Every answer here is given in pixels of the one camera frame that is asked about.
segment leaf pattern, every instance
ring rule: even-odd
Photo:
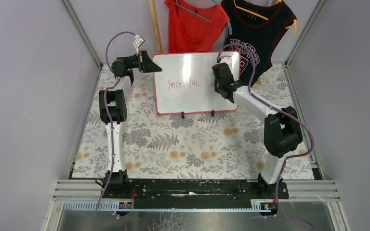
[[[155,105],[152,74],[134,71],[135,81],[125,91],[127,120],[123,130],[123,155],[130,178],[255,179],[264,166],[267,150],[264,128],[249,111],[160,115]],[[102,178],[108,162],[104,123],[99,118],[98,91],[115,81],[103,67],[94,94],[73,178]],[[292,105],[280,64],[261,76],[254,92],[281,106]],[[304,150],[301,143],[296,152]],[[308,158],[288,160],[286,179],[313,179]]]

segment gray wall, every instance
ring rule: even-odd
[[[370,1],[330,1],[291,71],[350,226],[370,230]]]
[[[59,0],[0,0],[0,231],[40,229],[96,72]]]
[[[213,3],[210,0],[186,0],[197,7],[210,7]],[[258,5],[270,5],[271,0],[248,0]],[[105,50],[108,41],[118,32],[129,30],[139,34],[145,39],[141,46],[147,50],[152,57],[157,53],[154,29],[151,20],[149,3],[147,0],[70,0],[81,23],[86,30],[100,59],[105,62]],[[294,28],[287,31],[273,53],[272,60],[285,61],[290,55],[300,33],[318,0],[286,0],[285,1],[298,19],[299,34],[294,34]],[[168,8],[164,0],[155,0],[158,14],[159,30],[162,42],[162,50],[168,53]],[[219,37],[214,49],[221,48],[225,39],[225,32]],[[131,35],[123,35],[110,46],[109,60],[117,57],[132,55],[135,53]]]

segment gray hanger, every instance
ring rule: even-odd
[[[200,18],[202,18],[202,19],[204,19],[204,20],[206,20],[206,21],[208,21],[208,22],[210,22],[210,20],[209,19],[207,19],[207,18],[205,18],[204,16],[202,16],[202,15],[200,15],[200,14],[197,14],[197,13],[195,13],[195,12],[193,12],[192,10],[190,10],[190,9],[188,9],[188,8],[185,8],[185,7],[183,7],[183,6],[181,6],[179,3],[178,3],[178,0],[176,0],[175,2],[174,2],[174,4],[175,5],[177,5],[177,6],[179,6],[180,8],[182,8],[182,9],[184,9],[184,10],[186,10],[186,11],[188,11],[188,12],[191,12],[192,14],[194,14],[194,15],[196,15],[196,16],[198,16],[198,17],[200,17]],[[230,22],[228,21],[227,22],[227,28],[228,28],[228,30],[229,30],[229,34],[230,35],[232,35],[232,26],[230,25]]]

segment black tank top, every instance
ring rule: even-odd
[[[253,84],[261,74],[272,67],[272,53],[286,33],[286,27],[293,24],[296,16],[284,1],[273,6],[257,6],[243,0],[235,2],[237,6],[268,18],[265,20],[237,9],[233,0],[223,0],[221,3],[229,16],[233,30],[232,35],[227,36],[225,45],[229,43],[245,45],[252,51],[253,57],[241,47],[230,46],[226,50],[240,52],[240,79],[245,85],[249,83],[252,65],[256,66]]]

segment wooden stick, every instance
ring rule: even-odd
[[[158,53],[162,53],[161,37],[159,35],[157,9],[155,7],[155,0],[149,0],[149,9],[151,11],[152,25],[154,27],[155,42],[157,44]]]

